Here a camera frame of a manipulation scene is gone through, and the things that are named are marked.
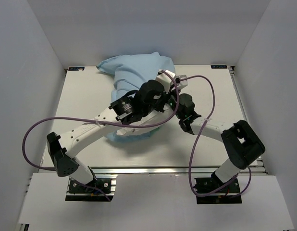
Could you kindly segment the white pillow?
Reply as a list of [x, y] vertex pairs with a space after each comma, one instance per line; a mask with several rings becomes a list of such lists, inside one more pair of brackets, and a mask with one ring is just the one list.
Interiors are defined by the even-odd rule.
[[[173, 111], [172, 109], [165, 109], [164, 112], [157, 112], [153, 111], [148, 116], [142, 118], [140, 121], [133, 123], [132, 125], [135, 126], [147, 126], [147, 125], [153, 125], [160, 123], [166, 119], [168, 119], [172, 115]], [[131, 135], [142, 135], [144, 133], [150, 132], [154, 130], [155, 128], [158, 128], [158, 126], [154, 126], [151, 128], [121, 128], [120, 130], [116, 131], [116, 135], [119, 137], [127, 137]]]

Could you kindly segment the blue green satin pillowcase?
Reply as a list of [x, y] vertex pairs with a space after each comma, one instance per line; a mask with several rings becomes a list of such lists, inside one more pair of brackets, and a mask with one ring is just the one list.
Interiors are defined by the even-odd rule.
[[[139, 90], [143, 83], [154, 80], [158, 71], [168, 70], [175, 73], [175, 66], [171, 58], [161, 56], [158, 52], [151, 54], [119, 55], [101, 61], [96, 68], [108, 75], [114, 76], [114, 90], [111, 92], [111, 101], [115, 101], [132, 90]], [[135, 129], [122, 128], [117, 132], [109, 133], [106, 138], [112, 142], [128, 143], [150, 138], [160, 129], [154, 128]]]

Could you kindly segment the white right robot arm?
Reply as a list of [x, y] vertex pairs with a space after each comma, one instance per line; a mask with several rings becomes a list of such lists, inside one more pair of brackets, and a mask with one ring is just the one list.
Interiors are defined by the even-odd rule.
[[229, 186], [229, 180], [246, 169], [266, 148], [255, 131], [245, 120], [233, 124], [208, 120], [195, 112], [192, 96], [179, 95], [179, 102], [171, 95], [168, 104], [172, 109], [178, 105], [176, 116], [181, 129], [191, 135], [203, 135], [224, 144], [228, 159], [212, 173], [212, 187], [223, 192]]

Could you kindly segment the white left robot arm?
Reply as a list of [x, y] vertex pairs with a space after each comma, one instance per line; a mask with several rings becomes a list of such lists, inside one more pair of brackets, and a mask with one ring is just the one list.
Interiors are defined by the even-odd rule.
[[108, 134], [126, 140], [143, 137], [158, 128], [173, 113], [167, 101], [174, 86], [171, 79], [151, 79], [139, 89], [123, 93], [90, 122], [63, 134], [47, 135], [48, 153], [58, 176], [74, 179], [85, 192], [93, 191], [97, 180], [77, 155]]

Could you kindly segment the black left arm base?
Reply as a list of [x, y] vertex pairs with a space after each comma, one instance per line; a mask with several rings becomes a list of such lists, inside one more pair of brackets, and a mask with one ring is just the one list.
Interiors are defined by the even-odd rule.
[[68, 202], [111, 202], [116, 188], [116, 176], [99, 175], [83, 186], [69, 178], [65, 201]]

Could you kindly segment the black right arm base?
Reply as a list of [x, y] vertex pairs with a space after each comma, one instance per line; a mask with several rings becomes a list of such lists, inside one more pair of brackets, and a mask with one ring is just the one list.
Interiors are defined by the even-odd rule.
[[235, 178], [230, 184], [223, 186], [212, 177], [191, 176], [192, 188], [197, 194], [208, 194], [205, 197], [196, 196], [197, 205], [234, 205], [242, 204], [241, 187]]

